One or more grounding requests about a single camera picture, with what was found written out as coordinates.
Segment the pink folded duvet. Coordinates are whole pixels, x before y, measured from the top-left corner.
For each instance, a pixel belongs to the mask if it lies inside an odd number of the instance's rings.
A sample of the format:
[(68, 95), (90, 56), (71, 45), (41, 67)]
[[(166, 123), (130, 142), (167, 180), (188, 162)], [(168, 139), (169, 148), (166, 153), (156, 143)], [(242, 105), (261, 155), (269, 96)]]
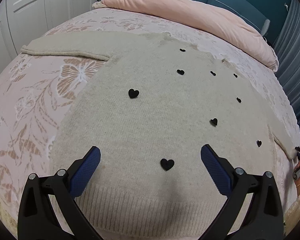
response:
[(275, 51), (261, 34), (240, 17), (220, 7), (193, 0), (101, 0), (92, 7), (158, 16), (200, 29), (232, 44), (274, 72), (279, 68)]

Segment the beige sweater with black hearts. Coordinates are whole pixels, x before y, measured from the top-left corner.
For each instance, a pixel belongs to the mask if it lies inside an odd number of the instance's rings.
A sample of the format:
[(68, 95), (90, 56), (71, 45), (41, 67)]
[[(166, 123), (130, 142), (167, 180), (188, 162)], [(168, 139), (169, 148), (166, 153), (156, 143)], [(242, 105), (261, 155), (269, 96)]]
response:
[(205, 144), (253, 174), (275, 170), (276, 144), (293, 157), (283, 122), (249, 80), (168, 34), (63, 33), (22, 52), (104, 61), (62, 120), (50, 161), (55, 172), (100, 149), (77, 200), (97, 229), (142, 238), (202, 234), (225, 202), (201, 161)]

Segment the pink butterfly bedspread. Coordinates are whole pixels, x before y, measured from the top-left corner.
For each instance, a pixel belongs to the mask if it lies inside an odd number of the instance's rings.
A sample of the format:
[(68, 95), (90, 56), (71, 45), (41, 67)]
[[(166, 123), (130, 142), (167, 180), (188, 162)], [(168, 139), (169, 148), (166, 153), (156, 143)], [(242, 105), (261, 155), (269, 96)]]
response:
[[(233, 66), (268, 101), (294, 144), (300, 128), (276, 74), (210, 33), (163, 18), (117, 9), (74, 17), (49, 34), (77, 31), (169, 33)], [(81, 57), (18, 55), (0, 74), (0, 220), (17, 235), (21, 193), (29, 174), (47, 175), (50, 151), (66, 112), (101, 64)]]

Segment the blue-grey curtain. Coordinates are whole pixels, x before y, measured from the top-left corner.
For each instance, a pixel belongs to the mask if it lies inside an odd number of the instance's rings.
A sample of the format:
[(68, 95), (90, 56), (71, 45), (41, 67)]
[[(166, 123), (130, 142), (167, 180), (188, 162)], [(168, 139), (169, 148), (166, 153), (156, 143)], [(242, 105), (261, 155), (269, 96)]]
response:
[(279, 59), (276, 77), (296, 115), (300, 129), (300, 2), (292, 0), (274, 50)]

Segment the white wardrobe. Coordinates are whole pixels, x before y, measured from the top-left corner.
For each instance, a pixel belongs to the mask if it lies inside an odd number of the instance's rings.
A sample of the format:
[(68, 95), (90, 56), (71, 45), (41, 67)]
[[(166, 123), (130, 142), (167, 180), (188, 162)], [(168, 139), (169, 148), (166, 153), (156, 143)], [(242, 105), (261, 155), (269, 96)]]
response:
[(91, 10), (97, 0), (2, 0), (0, 74), (23, 45), (48, 30)]

